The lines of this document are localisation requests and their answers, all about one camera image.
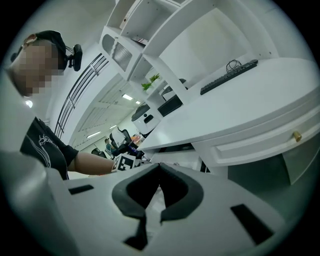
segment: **black device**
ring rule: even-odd
[[[80,44],[76,44],[73,47],[73,52],[72,55],[69,55],[67,57],[67,61],[69,61],[69,68],[74,69],[74,71],[79,71],[81,68],[81,61],[82,61],[82,49],[81,49],[81,45]]]
[[[208,83],[206,86],[202,87],[201,91],[200,91],[200,95],[203,95],[203,94],[211,91],[212,89],[222,85],[223,83],[231,80],[232,78],[235,78],[235,77],[241,75],[242,73],[253,69],[254,67],[257,66],[257,63],[258,63],[258,60],[254,59],[244,65],[237,66],[236,68],[230,70],[225,75],[219,77],[218,79],[214,80],[213,82]]]
[[[162,104],[158,108],[158,111],[161,113],[162,116],[165,117],[166,115],[170,114],[171,112],[175,111],[181,106],[182,106],[182,101],[179,99],[178,95],[174,95],[164,104]]]

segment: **drawer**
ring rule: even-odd
[[[299,142],[293,136],[295,131],[302,136]],[[294,121],[247,139],[220,145],[217,140],[208,139],[192,145],[207,166],[237,165],[281,154],[319,131],[320,106],[317,106]]]
[[[182,167],[200,171],[202,160],[195,150],[155,153],[151,163],[179,164]]]

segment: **desk surface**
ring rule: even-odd
[[[319,90],[316,63],[298,58],[258,66],[183,105],[162,119],[138,148],[208,140],[256,126],[293,109]]]

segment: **railing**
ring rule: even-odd
[[[60,139],[65,132],[66,123],[77,106],[81,95],[97,76],[102,72],[102,69],[109,61],[100,53],[82,72],[75,84],[71,88],[64,104],[61,108],[58,121],[56,122],[54,134]]]

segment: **black t-shirt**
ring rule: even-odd
[[[38,118],[33,120],[20,151],[37,158],[45,167],[57,169],[64,180],[69,179],[67,167],[78,154]]]

